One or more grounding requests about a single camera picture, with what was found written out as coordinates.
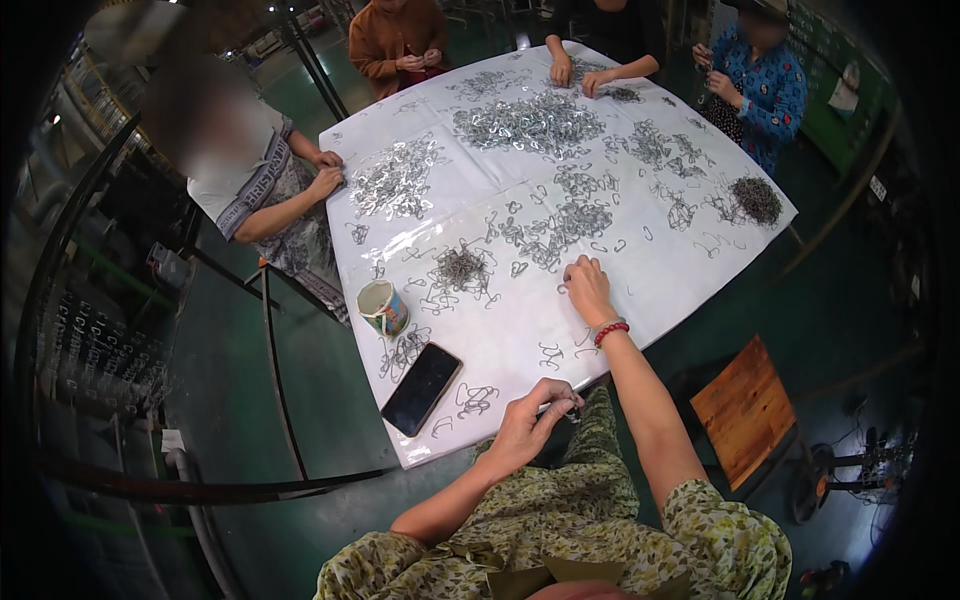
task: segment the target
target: brown button-up shirt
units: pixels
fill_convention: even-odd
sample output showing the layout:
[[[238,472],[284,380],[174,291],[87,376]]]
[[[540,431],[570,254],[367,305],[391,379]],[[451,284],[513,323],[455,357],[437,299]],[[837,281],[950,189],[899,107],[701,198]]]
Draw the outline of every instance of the brown button-up shirt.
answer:
[[[377,100],[396,93],[396,60],[404,50],[421,57],[431,48],[445,47],[446,17],[434,0],[407,0],[395,13],[380,10],[371,0],[350,22],[350,61],[370,80]],[[446,68],[445,55],[438,66]]]

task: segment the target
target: white tabletop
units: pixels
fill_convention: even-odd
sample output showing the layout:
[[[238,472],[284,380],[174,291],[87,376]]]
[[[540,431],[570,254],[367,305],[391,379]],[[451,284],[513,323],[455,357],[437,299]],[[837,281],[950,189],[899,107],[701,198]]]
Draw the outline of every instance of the white tabletop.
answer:
[[[580,44],[564,42],[564,46],[571,56],[615,65]],[[512,102],[542,91],[548,87],[550,63],[542,46],[483,60],[404,90],[320,134],[320,147],[344,158],[348,181],[354,171],[375,164],[374,160],[361,163],[362,159],[395,140],[414,140],[428,132],[439,140],[440,154],[446,158],[430,171],[425,198],[434,207],[420,220],[388,221],[383,212],[357,217],[348,188],[326,201],[353,332],[377,406],[386,403],[403,375],[398,369],[381,369],[385,349],[393,350],[396,342],[385,344],[356,307],[358,292],[378,268],[394,282],[410,308],[411,324],[404,333],[420,331],[464,362],[416,438],[407,438],[384,422],[404,468],[493,435],[506,403],[523,396],[543,376],[565,379],[579,387],[608,370],[603,355],[588,349],[592,348],[592,341],[585,340],[588,330],[566,296],[557,291],[563,267],[580,253],[600,259],[610,277],[613,305],[630,324],[637,346],[645,348],[716,294],[797,214],[773,181],[736,144],[680,98],[645,79],[613,84],[636,90],[645,99],[642,104],[620,104],[610,97],[577,99],[607,125],[603,135],[583,143],[590,152],[579,158],[551,161],[513,148],[481,153],[457,139],[452,123],[457,109],[480,107],[497,99]],[[501,91],[496,96],[465,97],[460,83],[481,71],[501,72]],[[575,94],[572,90],[564,93]],[[616,155],[605,152],[604,137],[629,137],[634,122],[648,118],[661,133],[685,134],[695,148],[702,149],[710,162],[700,157],[689,163],[685,156],[684,165],[695,164],[705,175],[682,179],[669,169],[654,172],[622,150]],[[671,158],[680,154],[676,143],[668,146],[673,149]],[[590,196],[592,203],[610,204],[606,209],[612,213],[613,223],[603,236],[581,239],[570,247],[562,254],[557,273],[548,273],[529,258],[518,256],[518,248],[501,237],[489,244],[474,242],[492,253],[491,265],[496,263],[491,267],[490,293],[480,300],[468,293],[456,294],[459,301],[442,311],[424,304],[426,288],[416,282],[436,266],[432,257],[447,247],[459,248],[461,238],[485,237],[485,220],[494,211],[495,224],[508,216],[518,224],[528,224],[549,217],[556,205],[564,202],[564,192],[554,183],[559,164],[575,164],[599,180],[608,176],[619,180],[618,192],[607,189]],[[775,228],[722,221],[720,213],[706,202],[708,194],[721,194],[730,182],[744,175],[763,177],[780,192],[783,214]],[[539,185],[547,194],[542,204],[535,204],[531,194],[542,197]],[[683,192],[684,200],[693,206],[688,227],[669,226],[673,203],[665,188],[673,190],[675,197]],[[509,215],[507,205],[512,202],[522,208]],[[353,226],[346,223],[370,227],[362,244],[355,243]],[[527,268],[511,276],[512,265],[524,262],[529,263]],[[559,348],[563,355],[544,347]],[[488,386],[498,394],[478,390]],[[470,396],[481,401],[470,402]]]

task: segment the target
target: black phone screen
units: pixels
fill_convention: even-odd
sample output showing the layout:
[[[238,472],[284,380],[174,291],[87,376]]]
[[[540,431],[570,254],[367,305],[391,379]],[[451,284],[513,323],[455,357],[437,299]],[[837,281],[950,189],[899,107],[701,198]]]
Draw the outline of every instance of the black phone screen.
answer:
[[[459,359],[436,344],[427,344],[380,415],[408,438],[416,436],[458,370]]]

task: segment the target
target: hat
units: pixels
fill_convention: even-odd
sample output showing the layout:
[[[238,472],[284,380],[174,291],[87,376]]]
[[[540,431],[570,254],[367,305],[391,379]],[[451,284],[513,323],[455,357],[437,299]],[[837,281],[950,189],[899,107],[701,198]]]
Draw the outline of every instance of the hat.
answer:
[[[790,5],[787,0],[720,0],[722,4],[760,14],[781,23],[790,22]]]

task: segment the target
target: green floor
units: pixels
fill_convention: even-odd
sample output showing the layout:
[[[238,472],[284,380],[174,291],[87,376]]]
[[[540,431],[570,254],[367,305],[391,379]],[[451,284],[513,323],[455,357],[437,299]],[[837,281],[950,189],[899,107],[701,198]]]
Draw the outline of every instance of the green floor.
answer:
[[[490,55],[482,28],[451,22],[450,55],[458,64]],[[527,28],[541,43],[538,27]],[[506,50],[503,37],[502,50]],[[366,82],[349,64],[335,34],[314,45],[351,112],[372,101]],[[333,117],[296,56],[270,57],[258,67],[263,97],[308,138]],[[692,86],[685,53],[671,61],[665,84],[682,97]],[[784,153],[777,179],[800,210],[794,222],[807,236],[837,203],[834,175],[802,139]],[[256,252],[228,245],[210,223],[201,244],[241,277],[255,270]],[[856,372],[892,354],[904,342],[900,317],[887,299],[880,248],[845,222],[789,277],[773,276],[797,251],[781,236],[746,270],[674,330],[647,349],[664,380],[676,372],[742,348],[759,333],[788,394]],[[281,374],[300,450],[311,477],[397,465],[377,415],[352,334],[320,315],[276,281],[273,296]],[[260,304],[205,267],[196,273],[180,318],[171,372],[177,388],[168,400],[172,426],[181,429],[206,482],[269,482],[297,478],[279,426]],[[863,426],[888,426],[903,410],[906,367],[869,384],[795,402],[812,444],[833,442],[852,422],[841,412],[854,393],[868,397]],[[620,439],[643,504],[640,520],[657,524],[656,510],[625,426]],[[708,445],[698,448],[709,460]],[[855,436],[838,451],[857,450]],[[405,508],[441,489],[471,456],[463,450],[409,471],[346,486],[335,492],[269,505],[213,511],[224,544],[250,597],[308,598],[320,566],[342,546],[370,530],[386,529]],[[794,580],[806,568],[840,559],[856,570],[871,549],[874,508],[835,493],[815,521],[798,528],[784,516],[790,481],[785,468],[752,502],[791,539]],[[799,597],[791,586],[788,597]]]

